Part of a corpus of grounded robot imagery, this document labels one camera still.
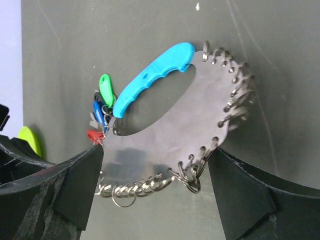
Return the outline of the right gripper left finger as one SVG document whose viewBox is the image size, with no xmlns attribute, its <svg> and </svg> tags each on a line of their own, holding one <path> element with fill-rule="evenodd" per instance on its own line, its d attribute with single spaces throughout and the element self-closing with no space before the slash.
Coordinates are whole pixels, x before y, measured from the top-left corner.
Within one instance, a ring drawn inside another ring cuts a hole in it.
<svg viewBox="0 0 320 240">
<path fill-rule="evenodd" d="M 104 151 L 101 145 L 58 164 L 18 138 L 0 138 L 0 237 L 78 240 L 87 227 Z"/>
</svg>

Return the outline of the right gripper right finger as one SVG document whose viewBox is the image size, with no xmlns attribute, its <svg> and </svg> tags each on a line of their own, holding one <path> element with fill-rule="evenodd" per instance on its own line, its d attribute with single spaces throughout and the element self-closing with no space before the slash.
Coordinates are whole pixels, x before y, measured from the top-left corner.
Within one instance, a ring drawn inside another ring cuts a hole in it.
<svg viewBox="0 0 320 240">
<path fill-rule="evenodd" d="M 208 161 L 227 240 L 318 240 L 320 191 L 216 149 Z"/>
</svg>

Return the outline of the red key tag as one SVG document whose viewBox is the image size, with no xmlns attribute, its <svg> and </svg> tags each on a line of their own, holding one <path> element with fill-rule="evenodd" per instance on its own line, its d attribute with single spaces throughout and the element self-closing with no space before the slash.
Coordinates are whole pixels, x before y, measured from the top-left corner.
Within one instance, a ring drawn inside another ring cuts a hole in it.
<svg viewBox="0 0 320 240">
<path fill-rule="evenodd" d="M 97 144 L 103 145 L 105 135 L 102 131 L 88 129 L 86 131 L 86 135 L 94 145 L 97 145 Z"/>
</svg>

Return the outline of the metal key disc blue handle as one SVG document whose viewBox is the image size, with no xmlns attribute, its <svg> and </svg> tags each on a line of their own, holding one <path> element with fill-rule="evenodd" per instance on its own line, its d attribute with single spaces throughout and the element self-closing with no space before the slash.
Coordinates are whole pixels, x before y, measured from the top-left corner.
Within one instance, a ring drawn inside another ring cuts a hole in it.
<svg viewBox="0 0 320 240">
<path fill-rule="evenodd" d="M 195 76 L 176 103 L 157 121 L 134 134 L 120 130 L 130 104 L 156 80 L 193 66 Z M 173 45 L 120 93 L 102 142 L 103 161 L 96 194 L 118 199 L 147 197 L 179 181 L 192 193 L 201 190 L 206 163 L 249 115 L 253 73 L 224 48 L 195 50 Z"/>
</svg>

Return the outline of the blue key tag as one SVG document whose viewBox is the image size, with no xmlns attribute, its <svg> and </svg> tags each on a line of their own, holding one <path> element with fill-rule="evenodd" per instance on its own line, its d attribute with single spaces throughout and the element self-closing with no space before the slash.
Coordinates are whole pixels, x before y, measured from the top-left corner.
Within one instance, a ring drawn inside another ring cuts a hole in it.
<svg viewBox="0 0 320 240">
<path fill-rule="evenodd" d="M 93 112 L 97 122 L 101 124 L 102 130 L 105 133 L 108 130 L 108 127 L 105 122 L 104 114 L 102 112 L 102 105 L 100 105 L 97 101 L 93 102 Z"/>
</svg>

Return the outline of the green key tag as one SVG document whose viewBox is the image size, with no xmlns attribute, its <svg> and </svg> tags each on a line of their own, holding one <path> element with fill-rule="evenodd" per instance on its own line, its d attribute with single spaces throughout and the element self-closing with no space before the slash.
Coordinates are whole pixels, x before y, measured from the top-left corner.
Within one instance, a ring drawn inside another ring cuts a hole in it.
<svg viewBox="0 0 320 240">
<path fill-rule="evenodd" d="M 103 74 L 99 80 L 99 91 L 105 104 L 112 108 L 116 97 L 113 92 L 112 81 L 108 74 Z"/>
</svg>

